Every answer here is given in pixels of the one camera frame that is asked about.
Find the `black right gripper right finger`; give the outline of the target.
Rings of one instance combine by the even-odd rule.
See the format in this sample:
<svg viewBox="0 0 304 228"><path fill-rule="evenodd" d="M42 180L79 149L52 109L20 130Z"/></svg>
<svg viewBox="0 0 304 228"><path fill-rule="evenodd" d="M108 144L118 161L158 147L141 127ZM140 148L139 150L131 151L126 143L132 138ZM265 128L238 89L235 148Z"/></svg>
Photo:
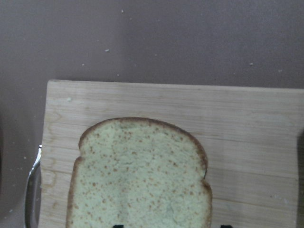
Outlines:
<svg viewBox="0 0 304 228"><path fill-rule="evenodd" d="M224 224L224 225L220 225L220 228L233 228L233 226L229 224Z"/></svg>

